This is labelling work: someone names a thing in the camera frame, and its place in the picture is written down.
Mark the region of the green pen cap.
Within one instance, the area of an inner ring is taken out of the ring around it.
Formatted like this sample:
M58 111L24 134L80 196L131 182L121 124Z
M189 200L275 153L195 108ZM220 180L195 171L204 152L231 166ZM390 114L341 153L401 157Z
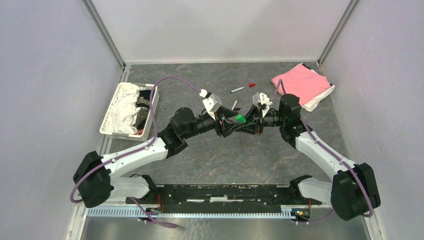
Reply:
M247 119L246 119L243 115L241 115L241 114L238 114L238 115L235 117L235 120L236 120L237 122L240 122L240 123L245 123L245 122L247 121Z

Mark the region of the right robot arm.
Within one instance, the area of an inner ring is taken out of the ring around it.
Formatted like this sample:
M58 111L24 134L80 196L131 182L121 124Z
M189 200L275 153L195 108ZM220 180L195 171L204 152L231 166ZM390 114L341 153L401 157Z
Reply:
M309 175L298 177L291 182L289 199L295 204L307 199L328 204L344 221L372 217L381 205L373 168L367 163L355 163L326 144L302 118L299 97L281 96L278 109L271 108L271 104L265 93L255 93L245 122L237 131L253 127L253 133L260 134L265 127L278 127L283 140L310 158L330 179L325 182Z

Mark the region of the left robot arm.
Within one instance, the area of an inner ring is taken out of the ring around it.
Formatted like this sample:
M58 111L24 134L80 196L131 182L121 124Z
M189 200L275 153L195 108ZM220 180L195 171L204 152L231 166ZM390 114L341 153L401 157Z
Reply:
M87 208L113 198L133 197L151 204L157 198L157 190L148 177L125 177L126 173L179 154L188 146L189 138L209 131L226 137L247 125L247 117L222 106L199 116L190 108L181 107L166 128L146 142L106 155L87 153L73 175L75 186L70 200Z

